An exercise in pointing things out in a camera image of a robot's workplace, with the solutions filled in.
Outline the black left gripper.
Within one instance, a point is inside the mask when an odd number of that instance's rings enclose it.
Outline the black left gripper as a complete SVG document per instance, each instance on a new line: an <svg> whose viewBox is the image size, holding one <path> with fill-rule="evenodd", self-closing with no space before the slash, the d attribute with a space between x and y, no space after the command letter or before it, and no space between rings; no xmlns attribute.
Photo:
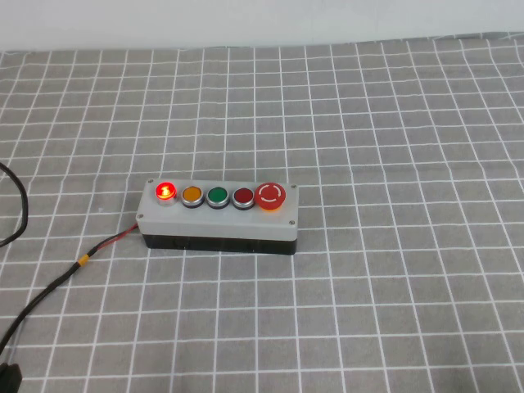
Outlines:
<svg viewBox="0 0 524 393"><path fill-rule="evenodd" d="M0 365L0 393L17 393L21 384L21 370L18 364Z"/></svg>

